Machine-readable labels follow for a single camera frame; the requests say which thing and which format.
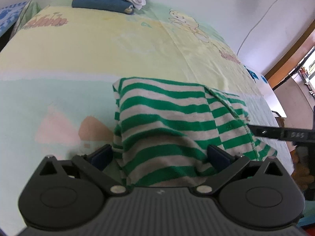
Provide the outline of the blue white patterned mat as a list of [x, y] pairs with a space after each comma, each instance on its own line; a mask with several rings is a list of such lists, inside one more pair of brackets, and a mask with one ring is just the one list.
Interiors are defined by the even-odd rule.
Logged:
[[21, 2], [1, 8], [0, 37], [2, 37], [7, 30], [16, 23], [21, 11], [27, 4], [28, 2]]

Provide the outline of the person in red clothing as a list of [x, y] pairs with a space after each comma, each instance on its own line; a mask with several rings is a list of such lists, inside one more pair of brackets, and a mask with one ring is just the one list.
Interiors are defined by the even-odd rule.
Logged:
[[305, 209], [298, 226], [309, 235], [314, 235], [314, 189], [311, 189], [311, 186], [314, 186], [314, 176], [310, 174], [308, 166], [301, 163], [296, 149], [290, 151], [290, 155], [294, 165], [292, 178], [305, 198]]

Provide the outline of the wooden door frame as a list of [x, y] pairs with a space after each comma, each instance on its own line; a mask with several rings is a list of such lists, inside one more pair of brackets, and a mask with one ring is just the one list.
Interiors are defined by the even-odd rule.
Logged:
[[288, 76], [314, 46], [314, 25], [313, 20], [288, 52], [266, 73], [265, 78], [272, 88]]

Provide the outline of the green white striped garment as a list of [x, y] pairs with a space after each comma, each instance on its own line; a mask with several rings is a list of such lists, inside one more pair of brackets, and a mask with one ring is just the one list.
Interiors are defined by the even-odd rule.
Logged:
[[113, 151], [125, 186], [197, 186], [216, 174], [209, 145], [253, 161], [277, 151], [254, 137], [246, 104], [235, 94], [195, 83], [122, 78]]

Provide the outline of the pastel cartoon bed sheet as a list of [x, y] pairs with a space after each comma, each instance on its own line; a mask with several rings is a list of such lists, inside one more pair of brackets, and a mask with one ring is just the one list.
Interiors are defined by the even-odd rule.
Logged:
[[[171, 22], [182, 15], [186, 25]], [[1, 51], [1, 229], [6, 234], [25, 226], [18, 197], [45, 155], [64, 159], [112, 140], [112, 85], [132, 76], [236, 94], [252, 124], [277, 124], [258, 81], [224, 38], [197, 17], [159, 3], [129, 16], [56, 0]]]

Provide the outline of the blue folded garment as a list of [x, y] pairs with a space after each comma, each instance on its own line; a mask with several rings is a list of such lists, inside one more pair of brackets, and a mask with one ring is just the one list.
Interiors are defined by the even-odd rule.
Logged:
[[126, 0], [72, 0], [74, 8], [104, 10], [123, 14], [134, 14], [133, 3]]

